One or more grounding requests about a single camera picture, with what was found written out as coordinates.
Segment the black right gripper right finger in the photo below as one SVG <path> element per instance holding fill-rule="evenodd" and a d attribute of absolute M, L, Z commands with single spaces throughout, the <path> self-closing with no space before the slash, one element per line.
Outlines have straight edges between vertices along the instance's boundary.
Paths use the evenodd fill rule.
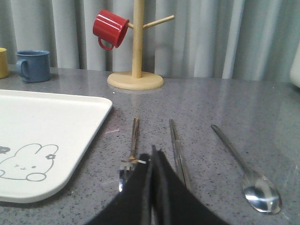
<path fill-rule="evenodd" d="M 152 145 L 152 199 L 158 225 L 226 225 L 175 174 L 164 152 Z"/>

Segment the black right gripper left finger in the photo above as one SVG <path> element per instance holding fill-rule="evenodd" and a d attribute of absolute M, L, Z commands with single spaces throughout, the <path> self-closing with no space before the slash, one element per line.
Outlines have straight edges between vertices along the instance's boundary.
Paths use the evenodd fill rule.
<path fill-rule="evenodd" d="M 148 154 L 141 154 L 139 160 L 123 190 L 87 224 L 151 224 L 152 164 Z"/>

